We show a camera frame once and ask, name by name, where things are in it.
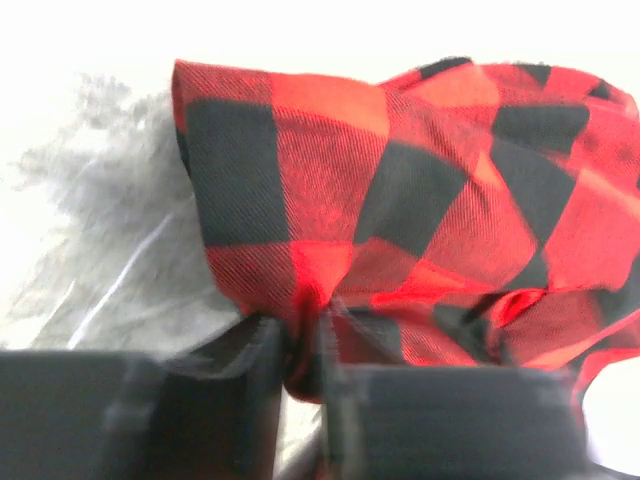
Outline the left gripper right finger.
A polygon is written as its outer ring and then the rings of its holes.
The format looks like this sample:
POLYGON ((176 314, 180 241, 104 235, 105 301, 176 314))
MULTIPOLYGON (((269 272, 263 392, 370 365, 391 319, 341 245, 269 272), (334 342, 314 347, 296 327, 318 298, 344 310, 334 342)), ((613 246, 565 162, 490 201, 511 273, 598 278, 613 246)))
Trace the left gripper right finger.
POLYGON ((357 323, 319 323, 333 479, 593 479, 565 379, 505 367, 413 367, 357 323))

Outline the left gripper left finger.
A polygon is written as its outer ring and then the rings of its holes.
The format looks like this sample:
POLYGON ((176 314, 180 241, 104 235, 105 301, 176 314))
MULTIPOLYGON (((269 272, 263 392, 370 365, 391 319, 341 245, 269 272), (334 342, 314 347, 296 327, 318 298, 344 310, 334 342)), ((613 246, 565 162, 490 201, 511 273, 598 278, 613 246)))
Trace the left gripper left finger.
POLYGON ((268 479, 280 323, 252 316, 169 359, 125 351, 1 355, 5 479, 268 479))

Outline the red black plaid shirt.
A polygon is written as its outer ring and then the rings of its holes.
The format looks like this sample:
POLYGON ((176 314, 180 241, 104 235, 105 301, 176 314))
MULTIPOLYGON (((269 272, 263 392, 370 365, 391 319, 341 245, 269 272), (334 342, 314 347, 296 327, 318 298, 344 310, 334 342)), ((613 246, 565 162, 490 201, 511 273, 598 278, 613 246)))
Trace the red black plaid shirt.
POLYGON ((445 59, 382 83, 179 60, 172 101, 206 258, 285 321, 361 318, 401 362, 570 369, 639 354, 639 109, 592 74, 445 59))

